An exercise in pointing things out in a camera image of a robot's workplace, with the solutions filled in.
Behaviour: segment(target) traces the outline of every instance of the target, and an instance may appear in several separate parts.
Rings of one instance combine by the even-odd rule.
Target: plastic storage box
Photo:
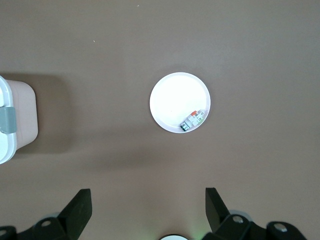
[[[36,95],[26,83],[0,76],[0,164],[38,135]]]

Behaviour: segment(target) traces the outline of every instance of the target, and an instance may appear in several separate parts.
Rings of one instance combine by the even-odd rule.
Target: white circular object
[[[206,85],[186,72],[171,73],[162,78],[150,96],[150,110],[154,120],[165,130],[182,134],[197,129],[210,110],[210,94]],[[180,127],[194,111],[204,110],[203,120],[187,131]]]
[[[160,240],[188,240],[183,236],[179,235],[170,235],[170,236],[165,236],[164,238],[161,238]]]

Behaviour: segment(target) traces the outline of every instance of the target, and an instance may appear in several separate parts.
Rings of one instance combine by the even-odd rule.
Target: silver bolt
[[[244,223],[244,220],[240,216],[234,216],[232,219],[233,219],[233,221],[235,221],[238,224],[243,224]]]
[[[0,236],[3,236],[7,233],[7,230],[0,230]]]
[[[51,221],[47,220],[41,224],[41,227],[46,227],[46,226],[49,226],[50,224],[51,224]]]
[[[285,233],[286,231],[288,231],[288,229],[286,228],[286,226],[283,225],[283,224],[281,224],[281,223],[276,223],[276,224],[274,225],[274,227],[275,227],[275,229],[277,229],[278,231],[283,232],[283,233]]]

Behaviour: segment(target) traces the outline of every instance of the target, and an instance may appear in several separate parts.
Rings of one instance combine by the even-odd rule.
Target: black bracket
[[[202,240],[307,240],[290,223],[272,221],[265,229],[242,215],[230,214],[215,188],[205,190],[205,212],[212,232]]]
[[[20,233],[14,226],[1,226],[0,240],[77,240],[91,215],[91,191],[82,189],[58,217],[42,219]]]

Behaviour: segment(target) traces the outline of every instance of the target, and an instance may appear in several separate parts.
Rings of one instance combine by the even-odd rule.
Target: blue latch
[[[16,109],[14,107],[0,107],[0,132],[3,134],[13,134],[16,131]]]

